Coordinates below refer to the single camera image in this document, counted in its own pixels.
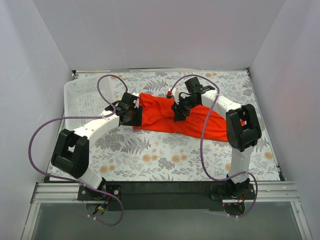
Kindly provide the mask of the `orange t shirt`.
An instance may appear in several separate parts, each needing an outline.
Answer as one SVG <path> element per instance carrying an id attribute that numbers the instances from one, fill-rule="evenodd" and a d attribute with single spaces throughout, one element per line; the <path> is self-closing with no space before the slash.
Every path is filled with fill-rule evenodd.
<path id="1" fill-rule="evenodd" d="M 163 133 L 178 133 L 189 137 L 201 138 L 203 126 L 209 108 L 198 105 L 190 111 L 186 120 L 174 122 L 174 112 L 171 109 L 174 101 L 148 93 L 141 93 L 143 106 L 142 126 L 136 129 L 149 130 Z M 226 120 L 215 111 L 210 113 L 204 139 L 227 142 Z"/>

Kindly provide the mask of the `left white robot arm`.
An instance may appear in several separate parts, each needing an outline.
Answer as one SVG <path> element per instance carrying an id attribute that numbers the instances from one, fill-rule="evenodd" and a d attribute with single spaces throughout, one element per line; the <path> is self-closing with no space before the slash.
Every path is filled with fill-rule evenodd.
<path id="1" fill-rule="evenodd" d="M 121 125 L 140 127 L 143 106 L 140 94 L 125 92 L 115 107 L 108 106 L 90 122 L 73 130 L 63 129 L 57 138 L 51 164 L 89 188 L 95 200 L 106 196 L 105 179 L 90 166 L 90 148 L 103 135 Z"/>

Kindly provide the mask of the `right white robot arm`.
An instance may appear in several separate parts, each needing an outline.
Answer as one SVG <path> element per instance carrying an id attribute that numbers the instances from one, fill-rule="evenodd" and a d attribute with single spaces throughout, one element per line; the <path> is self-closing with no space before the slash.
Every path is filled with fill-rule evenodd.
<path id="1" fill-rule="evenodd" d="M 254 146 L 262 137 L 256 109 L 252 104 L 241 105 L 221 95 L 215 84 L 204 86 L 199 82 L 200 75 L 189 74 L 185 82 L 187 92 L 172 86 L 166 97 L 173 100 L 171 109 L 174 121 L 185 121 L 191 110 L 198 106 L 208 107 L 225 120 L 226 137 L 232 148 L 230 170 L 226 178 L 209 178 L 213 184 L 209 187 L 213 195 L 237 199 L 253 191 L 249 165 Z"/>

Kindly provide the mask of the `white plastic laundry basket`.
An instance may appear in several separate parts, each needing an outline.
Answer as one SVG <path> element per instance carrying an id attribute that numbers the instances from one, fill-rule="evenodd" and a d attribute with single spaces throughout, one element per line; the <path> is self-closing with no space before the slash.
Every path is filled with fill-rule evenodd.
<path id="1" fill-rule="evenodd" d="M 96 117 L 116 101 L 111 77 L 99 82 L 100 75 L 79 77 L 64 85 L 64 115 L 66 117 Z"/>

